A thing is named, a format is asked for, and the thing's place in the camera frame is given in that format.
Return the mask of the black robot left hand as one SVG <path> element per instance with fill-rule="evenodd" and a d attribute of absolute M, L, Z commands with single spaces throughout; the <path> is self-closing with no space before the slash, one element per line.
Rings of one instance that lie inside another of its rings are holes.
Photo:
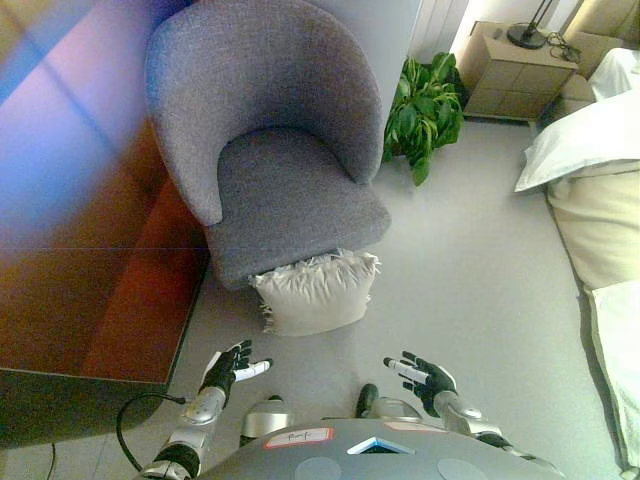
<path fill-rule="evenodd" d="M 234 383 L 253 378 L 265 373 L 273 365 L 270 358 L 252 363 L 250 355 L 251 340 L 242 340 L 225 351 L 214 354 L 203 374 L 199 390 L 218 388 L 225 398 L 230 398 L 231 387 Z"/>

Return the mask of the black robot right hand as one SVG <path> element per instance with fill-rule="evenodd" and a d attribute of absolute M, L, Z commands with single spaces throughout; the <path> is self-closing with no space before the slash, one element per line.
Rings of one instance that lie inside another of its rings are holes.
<path fill-rule="evenodd" d="M 435 408 L 435 397 L 445 391 L 456 393 L 455 379 L 444 368 L 411 352 L 403 351 L 402 356 L 400 360 L 385 357 L 383 364 L 404 379 L 403 388 L 411 391 L 422 401 L 423 408 L 429 416 L 439 418 L 440 415 Z"/>

